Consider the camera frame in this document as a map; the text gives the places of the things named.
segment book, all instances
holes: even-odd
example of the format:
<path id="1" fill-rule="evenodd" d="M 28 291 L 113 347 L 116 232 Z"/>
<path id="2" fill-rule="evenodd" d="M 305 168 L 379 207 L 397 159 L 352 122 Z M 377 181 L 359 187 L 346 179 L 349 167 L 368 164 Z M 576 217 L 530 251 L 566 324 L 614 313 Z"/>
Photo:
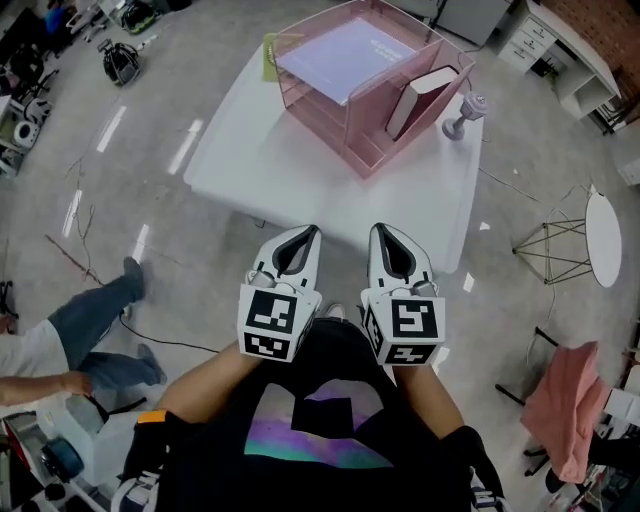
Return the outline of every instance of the book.
<path id="1" fill-rule="evenodd" d="M 409 82 L 387 123 L 387 133 L 398 140 L 424 113 L 435 99 L 458 76 L 451 66 L 445 66 Z"/>
<path id="2" fill-rule="evenodd" d="M 294 48 L 277 63 L 344 106 L 359 86 L 415 53 L 368 21 L 355 18 Z"/>

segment white table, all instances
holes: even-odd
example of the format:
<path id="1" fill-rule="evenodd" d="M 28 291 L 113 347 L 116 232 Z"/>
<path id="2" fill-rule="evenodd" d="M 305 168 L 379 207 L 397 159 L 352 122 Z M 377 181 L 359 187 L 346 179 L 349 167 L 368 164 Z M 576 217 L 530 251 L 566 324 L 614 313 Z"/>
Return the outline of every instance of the white table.
<path id="1" fill-rule="evenodd" d="M 278 84 L 262 81 L 253 55 L 198 144 L 184 180 L 196 193 L 289 228 L 368 251 L 369 231 L 388 223 L 429 254 L 435 271 L 458 268 L 476 187 L 483 120 L 465 123 L 462 141 L 442 133 L 458 117 L 458 94 L 434 126 L 373 177 L 362 180 L 285 112 Z"/>
<path id="2" fill-rule="evenodd" d="M 614 96 L 620 96 L 602 57 L 567 23 L 533 0 L 522 2 L 514 13 L 499 56 L 524 73 L 556 40 L 562 41 L 578 57 L 555 84 L 558 100 L 565 110 L 581 119 Z"/>
<path id="3" fill-rule="evenodd" d="M 538 240 L 531 240 L 541 231 L 545 236 Z M 568 259 L 553 256 L 551 254 L 550 240 L 554 237 L 575 233 L 584 237 L 587 257 L 586 259 Z M 544 254 L 532 253 L 533 247 L 544 243 Z M 525 240 L 513 248 L 513 253 L 522 258 L 531 270 L 545 284 L 557 284 L 585 274 L 593 272 L 600 286 L 609 288 L 616 282 L 622 263 L 622 235 L 618 217 L 609 200 L 598 192 L 594 192 L 587 201 L 584 219 L 572 219 L 556 222 L 545 222 Z M 545 275 L 542 276 L 525 256 L 544 258 Z M 551 260 L 571 263 L 574 266 L 559 275 L 551 274 L 549 262 Z"/>

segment wrist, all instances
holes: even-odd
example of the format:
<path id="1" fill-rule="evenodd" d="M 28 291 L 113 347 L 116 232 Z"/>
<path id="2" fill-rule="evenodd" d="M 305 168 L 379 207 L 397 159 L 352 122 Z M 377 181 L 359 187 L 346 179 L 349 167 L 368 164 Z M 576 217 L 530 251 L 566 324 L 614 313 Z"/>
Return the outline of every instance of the wrist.
<path id="1" fill-rule="evenodd" d="M 67 391 L 67 373 L 63 373 L 62 375 L 58 375 L 58 378 L 55 382 L 56 392 Z"/>

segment white box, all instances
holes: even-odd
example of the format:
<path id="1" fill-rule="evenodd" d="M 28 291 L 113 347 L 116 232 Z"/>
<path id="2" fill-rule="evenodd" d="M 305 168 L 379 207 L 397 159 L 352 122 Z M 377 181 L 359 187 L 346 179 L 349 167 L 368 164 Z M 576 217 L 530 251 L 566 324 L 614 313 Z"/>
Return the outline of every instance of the white box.
<path id="1" fill-rule="evenodd" d="M 430 364 L 445 340 L 445 299 L 362 292 L 363 326 L 378 364 Z"/>

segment pink cloth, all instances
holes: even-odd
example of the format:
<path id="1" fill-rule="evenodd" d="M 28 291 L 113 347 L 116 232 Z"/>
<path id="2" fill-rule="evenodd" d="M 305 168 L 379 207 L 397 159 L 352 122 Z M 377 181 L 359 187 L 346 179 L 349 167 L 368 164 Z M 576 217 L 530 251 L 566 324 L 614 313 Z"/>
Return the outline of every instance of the pink cloth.
<path id="1" fill-rule="evenodd" d="M 596 341 L 556 348 L 522 414 L 522 424 L 542 443 L 564 482 L 584 482 L 593 427 L 611 393 L 598 376 L 597 355 Z"/>

